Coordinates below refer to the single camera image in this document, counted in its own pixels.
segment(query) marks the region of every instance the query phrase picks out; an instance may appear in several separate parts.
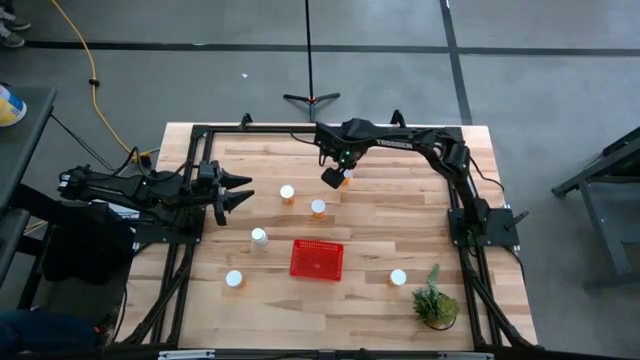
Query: yellow cable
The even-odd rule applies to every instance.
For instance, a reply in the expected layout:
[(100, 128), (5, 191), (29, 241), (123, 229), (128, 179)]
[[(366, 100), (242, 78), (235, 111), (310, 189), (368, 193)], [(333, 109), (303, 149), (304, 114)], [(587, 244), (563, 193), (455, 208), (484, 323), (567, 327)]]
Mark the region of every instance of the yellow cable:
[(42, 226), (42, 225), (44, 225), (46, 223), (47, 223), (46, 221), (40, 220), (40, 221), (37, 221), (37, 222), (35, 222), (33, 224), (25, 226), (24, 230), (25, 230), (25, 232), (29, 231), (29, 230), (33, 230), (33, 229), (38, 228), (38, 227), (40, 227), (40, 226)]
[[(80, 42), (82, 43), (82, 46), (84, 47), (84, 50), (87, 52), (87, 56), (89, 57), (89, 63), (91, 64), (91, 78), (94, 79), (94, 80), (97, 80), (97, 77), (96, 77), (96, 65), (93, 62), (93, 56), (91, 55), (91, 51), (89, 50), (89, 47), (87, 46), (87, 43), (84, 41), (84, 38), (82, 37), (82, 34), (80, 34), (80, 31), (78, 30), (78, 28), (73, 24), (71, 19), (69, 19), (67, 14), (64, 12), (64, 10), (62, 10), (60, 5), (58, 5), (56, 0), (51, 0), (51, 2), (58, 9), (60, 14), (64, 17), (64, 19), (67, 20), (67, 23), (69, 23), (69, 26), (71, 26), (73, 31), (78, 36), (78, 39), (80, 39)], [(127, 147), (127, 145), (124, 144), (124, 142), (122, 142), (122, 140), (120, 140), (120, 137), (118, 136), (118, 134), (116, 134), (115, 130), (113, 130), (113, 128), (111, 127), (111, 125), (107, 121), (107, 118), (102, 114), (102, 111), (100, 111), (100, 107), (98, 107), (98, 102), (96, 100), (96, 85), (95, 84), (91, 84), (91, 97), (93, 98), (93, 108), (96, 110), (96, 113), (98, 113), (98, 116), (100, 117), (100, 119), (102, 119), (102, 122), (104, 123), (104, 125), (107, 127), (107, 129), (109, 129), (109, 131), (111, 131), (111, 134), (116, 139), (118, 144), (120, 144), (120, 146), (122, 146), (122, 148), (127, 153), (129, 153), (131, 150)], [(134, 157), (132, 160), (134, 162), (136, 162), (137, 158)]]

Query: plant pot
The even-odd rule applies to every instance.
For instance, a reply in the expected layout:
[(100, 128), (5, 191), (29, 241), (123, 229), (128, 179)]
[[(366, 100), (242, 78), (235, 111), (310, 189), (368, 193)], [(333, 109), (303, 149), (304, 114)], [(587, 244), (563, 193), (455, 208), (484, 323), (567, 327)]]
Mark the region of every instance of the plant pot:
[(444, 307), (446, 309), (444, 316), (427, 316), (424, 319), (424, 324), (434, 330), (447, 330), (453, 326), (458, 316), (458, 302), (455, 299), (448, 297), (447, 295), (440, 293), (440, 299), (442, 299)]

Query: yellow object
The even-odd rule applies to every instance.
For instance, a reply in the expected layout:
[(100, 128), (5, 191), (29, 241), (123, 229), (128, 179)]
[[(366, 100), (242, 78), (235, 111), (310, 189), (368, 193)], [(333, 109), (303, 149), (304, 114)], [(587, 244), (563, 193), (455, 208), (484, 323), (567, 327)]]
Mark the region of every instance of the yellow object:
[[(91, 51), (89, 50), (89, 47), (87, 46), (87, 43), (84, 41), (84, 37), (82, 36), (82, 34), (78, 30), (78, 28), (73, 24), (73, 21), (71, 21), (69, 16), (67, 16), (67, 13), (65, 13), (64, 10), (62, 9), (62, 7), (60, 7), (60, 5), (58, 5), (56, 0), (51, 0), (51, 3), (53, 3), (53, 6), (55, 6), (56, 9), (58, 9), (58, 11), (62, 15), (62, 17), (64, 17), (64, 19), (67, 21), (67, 23), (69, 23), (69, 26), (71, 26), (73, 31), (78, 36), (78, 39), (82, 43), (82, 46), (84, 47), (84, 50), (86, 51), (87, 56), (89, 57), (89, 64), (91, 65), (91, 79), (94, 80), (94, 81), (97, 81), (98, 79), (97, 79), (97, 75), (96, 75), (96, 65), (95, 65), (95, 63), (93, 61), (93, 56), (91, 55)], [(102, 122), (104, 123), (104, 125), (107, 127), (107, 129), (109, 129), (109, 131), (111, 132), (111, 135), (113, 135), (113, 137), (116, 139), (118, 144), (120, 144), (120, 146), (124, 149), (124, 151), (126, 151), (127, 153), (131, 152), (129, 147), (127, 147), (127, 145), (125, 145), (124, 142), (122, 142), (122, 140), (120, 140), (120, 137), (118, 136), (118, 134), (116, 134), (116, 131), (113, 130), (113, 128), (111, 127), (111, 124), (109, 124), (109, 121), (107, 121), (107, 118), (104, 116), (104, 114), (102, 114), (102, 111), (100, 110), (100, 107), (98, 106), (98, 101), (97, 101), (97, 96), (96, 96), (96, 87), (98, 86), (98, 84), (97, 83), (90, 83), (90, 84), (91, 84), (91, 98), (93, 100), (93, 108), (96, 110), (96, 113), (98, 114), (100, 119), (102, 119)], [(131, 159), (131, 161), (136, 163), (138, 161), (138, 158), (136, 156), (134, 156)]]
[(27, 105), (9, 89), (0, 86), (0, 127), (10, 126), (22, 120), (27, 113)]

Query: tripod base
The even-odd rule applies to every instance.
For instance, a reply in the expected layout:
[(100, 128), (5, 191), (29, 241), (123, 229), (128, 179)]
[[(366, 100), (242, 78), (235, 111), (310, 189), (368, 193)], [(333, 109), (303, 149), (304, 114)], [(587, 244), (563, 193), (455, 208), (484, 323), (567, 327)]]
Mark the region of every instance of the tripod base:
[(307, 104), (307, 106), (309, 107), (309, 122), (314, 123), (316, 122), (316, 105), (318, 105), (323, 100), (337, 99), (340, 97), (340, 93), (332, 93), (310, 98), (290, 94), (284, 94), (282, 97), (287, 100), (302, 101)]

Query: white label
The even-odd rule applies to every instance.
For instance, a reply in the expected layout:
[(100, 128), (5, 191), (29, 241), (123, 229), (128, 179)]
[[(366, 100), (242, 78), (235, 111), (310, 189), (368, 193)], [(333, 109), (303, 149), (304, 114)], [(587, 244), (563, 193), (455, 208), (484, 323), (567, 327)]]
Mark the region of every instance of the white label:
[(399, 141), (377, 140), (376, 139), (376, 142), (380, 146), (388, 146), (388, 147), (394, 147), (394, 148), (398, 148), (398, 149), (409, 149), (409, 150), (413, 149), (413, 145), (411, 145), (409, 143), (402, 143), (402, 142), (399, 142)]

